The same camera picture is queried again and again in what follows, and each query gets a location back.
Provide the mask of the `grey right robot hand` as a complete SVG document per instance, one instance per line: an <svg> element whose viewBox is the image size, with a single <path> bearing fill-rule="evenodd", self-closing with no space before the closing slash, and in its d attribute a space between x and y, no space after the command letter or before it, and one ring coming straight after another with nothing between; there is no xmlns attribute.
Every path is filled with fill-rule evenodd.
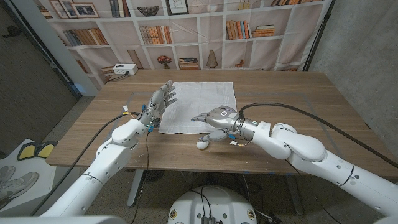
<svg viewBox="0 0 398 224"><path fill-rule="evenodd" d="M210 141L221 141L226 139L230 133L238 133L248 142L252 142L257 124L251 120L240 118L238 112L228 106L220 106L210 112L202 113L193 117L191 121L200 121L216 128L216 131L200 137L197 148L204 149Z"/></svg>

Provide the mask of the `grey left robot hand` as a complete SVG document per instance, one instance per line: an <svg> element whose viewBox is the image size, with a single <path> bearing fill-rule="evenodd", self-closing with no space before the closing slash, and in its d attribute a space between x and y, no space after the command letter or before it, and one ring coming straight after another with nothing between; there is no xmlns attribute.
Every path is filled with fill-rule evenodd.
<svg viewBox="0 0 398 224"><path fill-rule="evenodd" d="M175 103L178 99L175 97L173 81L168 80L158 90L156 90L146 108L140 114L138 120L145 126L149 127L157 118L161 118L167 107Z"/></svg>

